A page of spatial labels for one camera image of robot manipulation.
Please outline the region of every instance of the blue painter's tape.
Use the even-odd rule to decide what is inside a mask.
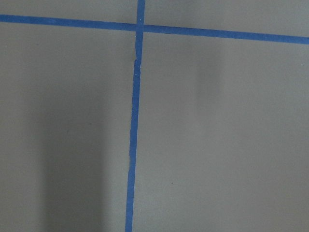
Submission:
[[[133,225],[135,167],[136,167],[137,134],[138,134],[139,104],[140,104],[140,66],[141,66],[142,47],[143,47],[144,14],[145,14],[145,0],[138,0],[137,27],[135,37],[136,60],[134,62],[132,118],[131,118],[131,131],[130,131],[130,168],[127,178],[125,232],[132,232],[132,225]]]
[[[136,30],[136,25],[130,23],[114,23],[104,21],[19,16],[19,15],[7,15],[7,14],[4,15],[0,14],[0,22],[39,24],[39,25],[76,27],[76,28],[96,28],[96,29],[112,29],[112,30],[128,30],[128,31]]]
[[[207,37],[231,38],[231,39],[241,39],[241,40],[271,41],[271,42],[292,43],[292,44],[295,44],[295,43],[296,44],[309,44],[309,37],[262,34],[262,33],[253,33],[253,32],[239,32],[239,31],[229,31],[229,30],[212,30],[212,29],[195,29],[195,28],[179,28],[179,27],[144,25],[144,32],[207,36]]]

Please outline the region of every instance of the blue tape strip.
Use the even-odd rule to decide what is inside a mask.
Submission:
[[[177,35],[194,35],[219,38],[231,38],[241,40],[259,40],[272,41],[292,44],[309,44],[309,37],[274,35],[251,32],[239,32],[229,30],[212,30],[212,29],[195,29],[195,28],[179,28],[167,26],[144,25],[144,32],[177,34]]]
[[[144,21],[144,14],[138,16],[138,19],[140,21]],[[127,30],[127,31],[136,31],[137,27],[139,26],[139,22],[136,25],[130,23],[114,23],[114,22],[78,20],[78,19],[19,16],[19,15],[8,15],[8,14],[4,15],[0,14],[0,22],[78,27],[78,28]],[[309,37],[301,37],[301,36],[275,35],[275,34],[263,34],[254,32],[229,31],[229,30],[180,28],[180,27],[167,27],[167,26],[156,26],[156,25],[143,25],[143,28],[144,32],[152,32],[152,33],[206,36],[206,37],[230,38],[230,39],[241,39],[241,40],[258,40],[258,41],[270,41],[270,42],[291,43],[291,44],[295,43],[309,44]]]
[[[142,47],[143,47],[144,14],[145,14],[145,0],[138,0],[137,27],[135,37],[136,60],[134,62],[132,118],[131,118],[131,131],[130,131],[130,168],[127,178],[125,232],[132,232],[132,224],[133,224],[135,167],[136,167],[137,133],[138,133],[139,103],[140,103],[140,66],[141,66]]]
[[[19,16],[0,14],[0,22],[6,23],[26,23],[39,25],[52,25],[76,28],[96,28],[96,29],[112,29],[112,30],[128,30],[135,31],[136,25],[130,23],[114,23],[91,20],[65,19],[65,18],[46,18],[33,16]]]

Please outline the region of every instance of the gray wall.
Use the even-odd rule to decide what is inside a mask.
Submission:
[[[309,47],[146,33],[135,232],[307,232]]]
[[[0,231],[123,231],[134,33],[0,31]]]

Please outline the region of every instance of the gray surface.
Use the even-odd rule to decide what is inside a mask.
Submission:
[[[2,0],[0,14],[136,22],[137,0]]]
[[[124,231],[134,33],[0,31],[0,231]]]
[[[308,36],[307,0],[147,0],[145,23]]]
[[[134,232],[307,232],[308,59],[145,34]]]

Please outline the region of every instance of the vertical tape strip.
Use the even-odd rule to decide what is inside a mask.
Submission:
[[[138,132],[139,103],[140,103],[140,66],[141,66],[141,56],[143,47],[144,14],[145,14],[145,0],[138,0],[137,26],[135,35],[136,60],[134,62],[132,115],[131,115],[131,131],[130,131],[130,168],[127,178],[125,232],[132,232],[132,225],[133,225],[135,166],[136,166],[137,132]]]

